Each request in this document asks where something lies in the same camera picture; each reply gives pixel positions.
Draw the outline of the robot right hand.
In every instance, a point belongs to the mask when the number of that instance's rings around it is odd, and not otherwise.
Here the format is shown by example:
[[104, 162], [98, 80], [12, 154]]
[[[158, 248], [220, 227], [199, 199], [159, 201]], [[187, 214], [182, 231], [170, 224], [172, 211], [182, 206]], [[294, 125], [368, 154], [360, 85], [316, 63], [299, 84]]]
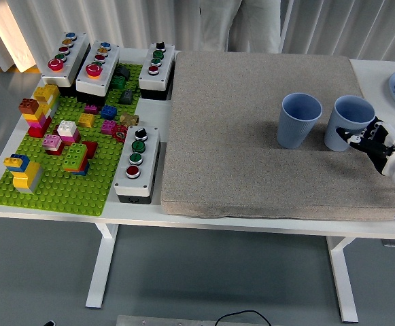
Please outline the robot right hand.
[[367, 154], [375, 169], [395, 179], [395, 129], [378, 117], [355, 135], [338, 127], [337, 134], [351, 147]]

